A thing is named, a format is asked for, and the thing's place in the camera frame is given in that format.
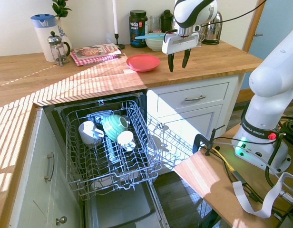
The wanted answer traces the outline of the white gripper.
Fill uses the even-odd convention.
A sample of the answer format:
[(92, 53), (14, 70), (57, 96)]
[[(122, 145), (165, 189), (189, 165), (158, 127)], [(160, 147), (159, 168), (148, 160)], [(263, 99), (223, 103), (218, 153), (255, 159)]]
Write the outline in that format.
[(174, 71), (174, 53), (185, 51), (182, 68), (185, 68), (191, 53), (191, 49), (198, 44), (199, 33), (194, 32), (188, 37), (182, 38), (177, 33), (166, 33), (162, 45), (162, 52), (168, 55), (168, 66), (170, 72)]

